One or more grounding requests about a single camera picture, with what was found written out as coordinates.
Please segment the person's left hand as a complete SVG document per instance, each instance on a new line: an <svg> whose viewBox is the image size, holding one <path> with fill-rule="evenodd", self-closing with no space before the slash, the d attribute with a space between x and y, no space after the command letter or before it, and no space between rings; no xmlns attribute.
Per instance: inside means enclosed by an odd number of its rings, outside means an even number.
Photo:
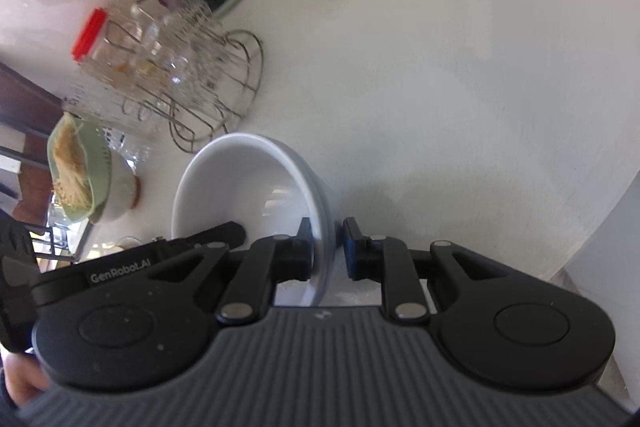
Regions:
<svg viewBox="0 0 640 427"><path fill-rule="evenodd" d="M47 391L50 379L33 355L7 353L2 357L3 389L14 407L24 407Z"/></svg>

